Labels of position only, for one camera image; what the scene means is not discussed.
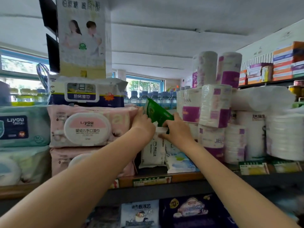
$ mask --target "pink wet wipes package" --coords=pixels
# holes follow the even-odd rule
[[[52,157],[52,176],[60,173],[65,170],[69,163],[78,155],[81,154],[90,154],[92,152],[100,149],[100,146],[95,147],[73,147],[73,148],[52,148],[50,150]],[[123,169],[123,171],[118,175],[118,177],[125,176],[134,176],[135,175],[135,165],[134,162],[131,161],[128,165]]]
[[[50,147],[61,148],[103,146],[114,141],[130,129],[138,109],[49,105],[47,110],[51,119]]]

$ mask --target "person's right hand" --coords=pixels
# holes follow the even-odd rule
[[[160,134],[159,137],[168,140],[180,150],[184,150],[190,142],[195,142],[192,138],[189,126],[180,118],[178,113],[174,113],[174,121],[166,120],[163,127],[169,127],[169,134]]]

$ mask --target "green package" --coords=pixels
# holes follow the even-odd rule
[[[148,115],[152,122],[158,122],[158,126],[162,127],[166,120],[174,121],[174,116],[158,105],[155,101],[148,98],[143,113]]]

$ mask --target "white wall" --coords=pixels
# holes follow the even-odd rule
[[[243,55],[243,62],[273,52],[277,47],[293,41],[304,41],[304,19],[283,28],[259,41],[237,50]]]

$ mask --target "white ceiling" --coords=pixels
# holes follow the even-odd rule
[[[163,78],[185,77],[192,73],[191,57],[200,51],[235,51],[304,19],[303,2],[111,0],[112,67]],[[45,55],[49,31],[42,19],[3,16],[7,14],[41,17],[39,1],[0,0],[0,45]]]

